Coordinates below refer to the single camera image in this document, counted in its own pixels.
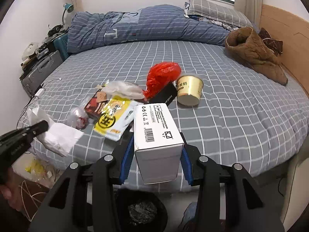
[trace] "bed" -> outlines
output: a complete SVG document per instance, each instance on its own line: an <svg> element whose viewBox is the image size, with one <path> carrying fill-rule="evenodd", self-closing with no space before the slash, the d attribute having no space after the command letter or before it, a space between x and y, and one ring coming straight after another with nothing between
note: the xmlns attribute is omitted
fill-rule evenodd
<svg viewBox="0 0 309 232"><path fill-rule="evenodd" d="M38 100L52 118L65 123L72 107L92 96L104 81L124 80L145 89L153 64L177 62L186 72L203 77L200 104L184 107L174 100L169 110L189 144L217 163L239 162L252 176L259 175L296 154L308 132L309 100L288 75L286 87L246 68L224 53L224 47L189 41L138 41L91 49L71 55L46 81ZM23 117L19 127L27 125ZM60 157L37 140L31 151L56 167L71 162L93 163L111 153L116 143L92 131L93 124L67 157ZM181 166L176 180L144 185L135 159L125 187L147 191L190 191Z"/></svg>

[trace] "white box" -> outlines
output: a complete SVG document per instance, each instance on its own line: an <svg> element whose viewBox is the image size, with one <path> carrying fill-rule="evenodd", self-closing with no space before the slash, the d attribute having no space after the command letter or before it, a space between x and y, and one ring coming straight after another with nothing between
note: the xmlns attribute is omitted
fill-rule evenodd
<svg viewBox="0 0 309 232"><path fill-rule="evenodd" d="M165 103L134 108L134 150L144 184L175 180L183 139Z"/></svg>

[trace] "red plastic bag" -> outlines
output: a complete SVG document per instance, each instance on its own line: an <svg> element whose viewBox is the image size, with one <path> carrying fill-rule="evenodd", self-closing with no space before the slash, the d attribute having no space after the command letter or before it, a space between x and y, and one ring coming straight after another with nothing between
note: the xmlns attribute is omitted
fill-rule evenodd
<svg viewBox="0 0 309 232"><path fill-rule="evenodd" d="M163 89L170 81L175 81L181 73L178 63L162 62L150 68L144 91L146 98L150 99Z"/></svg>

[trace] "white napkin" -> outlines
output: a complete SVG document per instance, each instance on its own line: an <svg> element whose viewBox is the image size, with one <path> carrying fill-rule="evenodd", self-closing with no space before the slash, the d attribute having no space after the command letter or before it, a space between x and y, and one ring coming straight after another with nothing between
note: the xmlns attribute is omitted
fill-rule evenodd
<svg viewBox="0 0 309 232"><path fill-rule="evenodd" d="M27 109L27 116L30 125L34 125L42 120L48 122L48 131L38 135L37 139L46 149L60 156L67 156L83 135L83 132L73 127L62 123L55 123L39 106L34 109Z"/></svg>

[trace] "desk lamp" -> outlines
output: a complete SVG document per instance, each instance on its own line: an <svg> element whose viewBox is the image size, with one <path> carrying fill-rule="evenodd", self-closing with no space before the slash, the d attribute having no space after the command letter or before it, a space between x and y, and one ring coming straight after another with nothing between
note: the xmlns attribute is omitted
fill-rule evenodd
<svg viewBox="0 0 309 232"><path fill-rule="evenodd" d="M63 11L63 14L62 14L62 25L64 26L63 17L64 17L64 14L65 14L65 11L67 11L68 13L71 13L74 10L74 6L73 6L73 4L70 4L70 3L65 3L63 6L64 6L64 11Z"/></svg>

